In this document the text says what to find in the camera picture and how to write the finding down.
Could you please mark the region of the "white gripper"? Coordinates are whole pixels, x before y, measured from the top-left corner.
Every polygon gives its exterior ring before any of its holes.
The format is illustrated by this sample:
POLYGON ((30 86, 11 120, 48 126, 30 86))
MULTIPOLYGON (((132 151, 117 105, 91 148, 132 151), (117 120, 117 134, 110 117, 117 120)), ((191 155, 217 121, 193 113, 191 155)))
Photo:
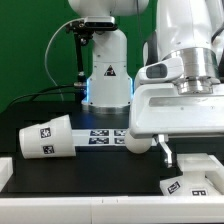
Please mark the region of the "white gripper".
POLYGON ((135 139, 158 135, 168 168, 173 166, 168 136, 224 134, 224 84, 213 85, 211 93, 181 95, 173 81, 183 71, 180 57, 142 67, 130 108, 130 135, 135 139))

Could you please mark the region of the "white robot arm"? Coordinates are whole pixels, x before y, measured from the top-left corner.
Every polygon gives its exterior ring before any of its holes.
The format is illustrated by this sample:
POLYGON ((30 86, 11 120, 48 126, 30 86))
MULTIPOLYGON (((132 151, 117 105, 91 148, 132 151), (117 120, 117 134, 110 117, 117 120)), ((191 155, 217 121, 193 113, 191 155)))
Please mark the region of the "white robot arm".
POLYGON ((125 145, 133 153, 171 137, 224 135, 224 0, 158 0, 145 63, 130 78, 127 39, 115 19, 149 1, 68 0, 81 17, 76 28, 94 41, 84 108, 127 111, 125 145))

